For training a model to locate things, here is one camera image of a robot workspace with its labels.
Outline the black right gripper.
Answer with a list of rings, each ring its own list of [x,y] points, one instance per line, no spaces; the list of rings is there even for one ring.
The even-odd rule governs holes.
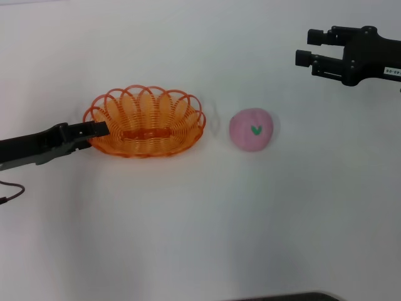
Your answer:
[[[323,30],[309,29],[309,45],[344,46],[343,61],[297,50],[295,65],[309,68],[313,76],[342,80],[349,87],[367,78],[400,81],[400,41],[383,38],[377,28],[332,26]]]

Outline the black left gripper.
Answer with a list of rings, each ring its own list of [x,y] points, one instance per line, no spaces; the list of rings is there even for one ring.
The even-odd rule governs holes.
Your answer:
[[[28,164],[45,164],[88,149],[91,147],[89,139],[107,135],[109,129],[106,122],[90,121],[73,125],[62,123],[36,134],[2,140],[1,171]]]

